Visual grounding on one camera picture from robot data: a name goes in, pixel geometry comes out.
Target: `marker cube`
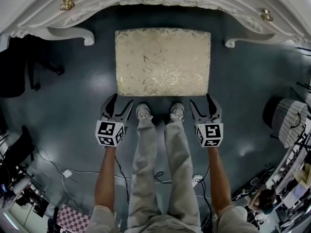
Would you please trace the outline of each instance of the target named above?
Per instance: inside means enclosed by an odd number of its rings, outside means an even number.
[[[223,140],[224,126],[222,123],[198,124],[195,133],[202,147],[218,147]]]
[[[124,124],[98,120],[95,135],[100,145],[116,147],[125,135]]]

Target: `beige cushion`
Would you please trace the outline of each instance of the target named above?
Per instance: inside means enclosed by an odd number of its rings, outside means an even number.
[[[169,28],[116,31],[120,95],[205,95],[209,63],[209,33]]]

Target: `white shoe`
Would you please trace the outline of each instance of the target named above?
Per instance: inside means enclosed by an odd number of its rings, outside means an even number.
[[[136,107],[136,117],[137,117],[138,121],[145,119],[145,118],[147,118],[149,120],[154,118],[151,115],[149,107],[145,103],[141,103]]]
[[[175,103],[171,107],[170,118],[184,121],[185,108],[182,103]]]

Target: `dark gray floor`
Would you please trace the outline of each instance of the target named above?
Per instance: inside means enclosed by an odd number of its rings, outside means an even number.
[[[4,115],[13,132],[20,132],[25,124],[34,142],[43,148],[61,170],[72,168],[98,171],[104,150],[95,138],[96,120],[101,104],[117,92],[115,76],[115,30],[140,27],[177,27],[211,33],[211,65],[209,93],[223,109],[224,140],[220,153],[228,173],[232,191],[246,183],[266,164],[277,165],[285,153],[279,141],[269,137],[270,130],[262,121],[262,111],[272,95],[288,96],[289,87],[296,81],[310,80],[309,65],[302,55],[283,45],[258,45],[238,42],[234,49],[223,45],[229,33],[243,27],[229,15],[199,8],[131,5],[105,9],[86,22],[96,36],[94,46],[85,47],[81,39],[50,43],[50,59],[63,65],[66,73],[58,77],[47,70],[40,72],[41,89],[29,90],[12,99],[1,99]],[[194,174],[204,175],[208,167],[207,150],[201,148],[194,133],[194,123],[186,98],[134,98],[149,103],[154,114],[168,112],[173,101],[182,101],[186,108],[185,131],[191,150]],[[193,98],[199,109],[206,111],[204,97]],[[129,130],[118,147],[117,158],[127,177],[131,176],[138,122],[132,113]],[[156,172],[170,173],[163,144],[163,129],[158,130],[159,149]],[[52,203],[67,198],[60,175],[55,167],[35,156],[30,168]],[[96,174],[76,174],[78,183],[66,180],[72,196],[88,213],[93,205]],[[209,196],[209,178],[207,196]],[[166,204],[171,185],[158,184],[158,201]],[[195,188],[197,194],[202,190]],[[116,179],[116,210],[126,222],[127,203],[124,181]],[[203,198],[198,198],[202,215],[207,211]]]

